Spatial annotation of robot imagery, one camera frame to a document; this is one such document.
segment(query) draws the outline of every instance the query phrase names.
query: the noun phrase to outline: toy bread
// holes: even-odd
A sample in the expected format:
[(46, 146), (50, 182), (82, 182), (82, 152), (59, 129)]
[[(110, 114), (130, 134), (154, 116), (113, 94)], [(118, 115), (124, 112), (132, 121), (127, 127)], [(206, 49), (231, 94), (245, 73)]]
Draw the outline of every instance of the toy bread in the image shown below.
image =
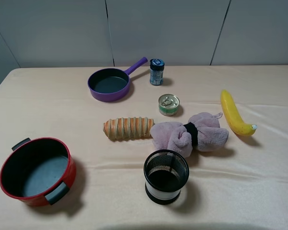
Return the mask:
[(111, 140), (149, 138), (150, 129), (154, 125), (153, 119), (147, 117), (116, 118), (103, 124), (106, 136)]

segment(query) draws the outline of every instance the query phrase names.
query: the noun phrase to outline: pan handle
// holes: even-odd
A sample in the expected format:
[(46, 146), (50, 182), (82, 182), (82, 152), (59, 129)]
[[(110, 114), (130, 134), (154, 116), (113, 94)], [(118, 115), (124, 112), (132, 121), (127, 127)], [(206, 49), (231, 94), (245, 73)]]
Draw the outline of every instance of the pan handle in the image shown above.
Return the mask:
[(19, 148), (20, 146), (22, 146), (23, 144), (25, 144), (25, 143), (27, 143), (27, 142), (29, 142), (29, 141), (31, 141), (30, 138), (26, 138), (26, 139), (20, 141), (18, 144), (14, 145), (14, 146), (12, 147), (12, 150), (15, 151), (17, 148)]
[(141, 58), (141, 60), (139, 60), (137, 63), (135, 63), (134, 65), (132, 65), (130, 68), (128, 68), (127, 70), (125, 70), (124, 72), (127, 75), (130, 75), (132, 72), (134, 72), (137, 68), (139, 68), (140, 66), (144, 65), (146, 62), (148, 62), (147, 58), (143, 57)]
[(61, 182), (52, 192), (45, 195), (45, 198), (50, 205), (53, 205), (65, 196), (68, 191), (69, 187), (64, 182)]

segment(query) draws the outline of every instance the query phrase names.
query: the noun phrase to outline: small blue jar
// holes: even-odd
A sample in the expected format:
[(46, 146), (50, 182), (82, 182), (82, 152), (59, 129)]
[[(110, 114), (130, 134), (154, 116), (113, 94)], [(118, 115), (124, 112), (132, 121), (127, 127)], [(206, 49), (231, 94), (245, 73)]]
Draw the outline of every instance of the small blue jar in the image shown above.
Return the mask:
[(163, 83), (164, 61), (161, 59), (150, 60), (150, 83), (152, 85), (162, 85)]

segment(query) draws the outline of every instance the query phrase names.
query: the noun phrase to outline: pot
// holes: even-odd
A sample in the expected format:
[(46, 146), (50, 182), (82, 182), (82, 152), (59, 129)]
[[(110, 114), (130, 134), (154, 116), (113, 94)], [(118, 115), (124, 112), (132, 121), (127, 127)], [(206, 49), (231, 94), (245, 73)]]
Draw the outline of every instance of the pot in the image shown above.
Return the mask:
[(55, 204), (69, 191), (76, 165), (62, 141), (27, 138), (12, 150), (0, 172), (6, 195), (29, 206), (45, 206)]

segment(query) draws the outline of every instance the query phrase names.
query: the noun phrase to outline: toy banana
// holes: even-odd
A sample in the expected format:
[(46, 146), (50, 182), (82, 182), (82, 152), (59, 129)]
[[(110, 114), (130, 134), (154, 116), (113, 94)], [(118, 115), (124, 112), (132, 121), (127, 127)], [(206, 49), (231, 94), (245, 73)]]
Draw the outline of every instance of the toy banana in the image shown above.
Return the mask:
[(221, 105), (229, 127), (240, 136), (251, 136), (255, 133), (257, 125), (244, 123), (242, 120), (234, 100), (229, 92), (223, 90), (221, 92)]

